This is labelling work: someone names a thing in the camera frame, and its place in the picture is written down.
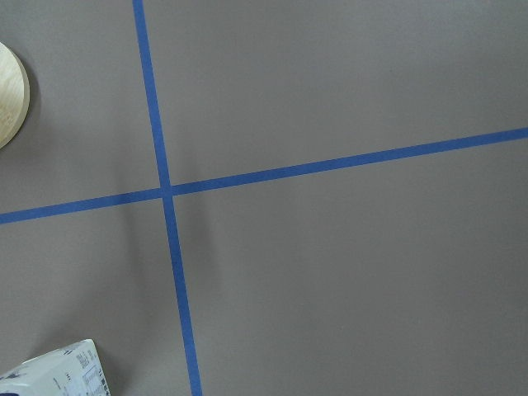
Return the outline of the blue white milk carton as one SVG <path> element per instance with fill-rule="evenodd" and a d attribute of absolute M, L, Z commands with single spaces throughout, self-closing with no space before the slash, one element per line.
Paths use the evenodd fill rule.
<path fill-rule="evenodd" d="M 109 395 L 92 339 L 50 351 L 1 375 L 2 395 Z"/>

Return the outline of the blue tape line lengthwise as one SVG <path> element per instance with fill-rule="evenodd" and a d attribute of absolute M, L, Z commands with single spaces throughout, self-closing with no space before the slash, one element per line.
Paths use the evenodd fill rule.
<path fill-rule="evenodd" d="M 133 1 L 134 24 L 139 47 L 139 56 L 144 80 L 149 123 L 153 136 L 153 147 L 158 171 L 159 190 L 163 204 L 167 242 L 170 252 L 172 274 L 181 326 L 181 336 L 186 357 L 186 368 L 192 395 L 202 395 L 200 368 L 191 321 L 191 311 L 186 289 L 182 250 L 177 227 L 177 213 L 172 194 L 172 184 L 164 142 L 163 124 L 158 104 L 157 87 L 149 45 L 147 20 L 142 1 Z"/>

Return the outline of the blue tape line crosswise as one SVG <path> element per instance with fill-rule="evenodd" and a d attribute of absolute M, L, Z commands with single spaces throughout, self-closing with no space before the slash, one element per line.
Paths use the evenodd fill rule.
<path fill-rule="evenodd" d="M 508 141 L 527 138 L 527 128 L 479 134 L 458 139 L 448 139 L 427 144 L 418 144 L 402 148 L 392 148 L 372 153 L 362 153 L 343 158 L 334 158 L 312 163 L 303 163 L 288 167 L 278 167 L 258 172 L 242 173 L 226 177 L 217 177 L 203 181 L 193 181 L 170 186 L 167 190 L 172 196 L 184 196 L 204 191 L 219 190 L 235 186 L 269 182 L 284 178 L 329 172 L 349 167 L 365 166 L 373 163 L 384 163 L 404 158 L 420 157 L 479 146 L 500 144 Z M 143 201 L 158 200 L 163 196 L 163 189 L 151 188 L 132 191 L 112 196 L 100 196 L 86 200 L 76 200 L 47 205 L 25 210 L 16 210 L 1 214 L 1 224 L 14 224 L 34 219 L 68 215 L 77 212 L 99 210 L 112 206 L 128 205 Z"/>

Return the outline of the round wooden stand base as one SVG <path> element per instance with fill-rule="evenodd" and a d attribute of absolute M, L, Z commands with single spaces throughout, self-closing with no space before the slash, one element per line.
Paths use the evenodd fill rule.
<path fill-rule="evenodd" d="M 31 88 L 23 63 L 1 43 L 1 148 L 15 137 L 29 111 Z"/>

